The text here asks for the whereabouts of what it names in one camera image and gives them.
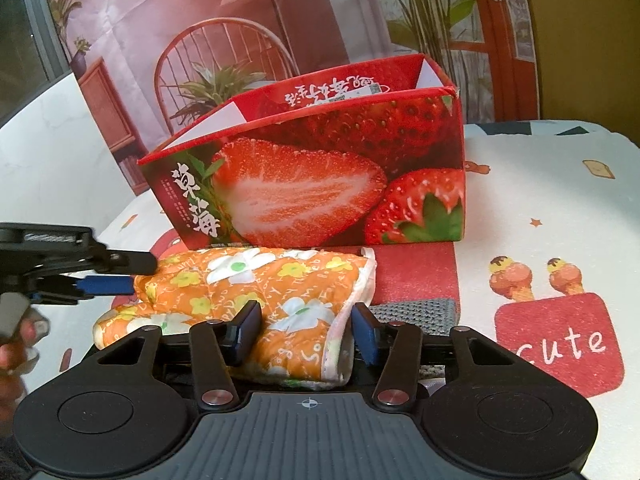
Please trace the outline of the person's left hand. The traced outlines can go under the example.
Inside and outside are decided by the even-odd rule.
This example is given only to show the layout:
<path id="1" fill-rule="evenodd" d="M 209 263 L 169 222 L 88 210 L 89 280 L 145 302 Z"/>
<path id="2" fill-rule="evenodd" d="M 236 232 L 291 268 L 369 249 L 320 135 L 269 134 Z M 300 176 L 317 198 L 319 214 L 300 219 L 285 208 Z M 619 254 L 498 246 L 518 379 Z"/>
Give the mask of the person's left hand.
<path id="1" fill-rule="evenodd" d="M 37 310 L 29 309 L 18 335 L 1 346 L 1 423 L 7 424 L 24 394 L 23 370 L 34 355 L 34 347 L 50 330 L 50 322 Z"/>

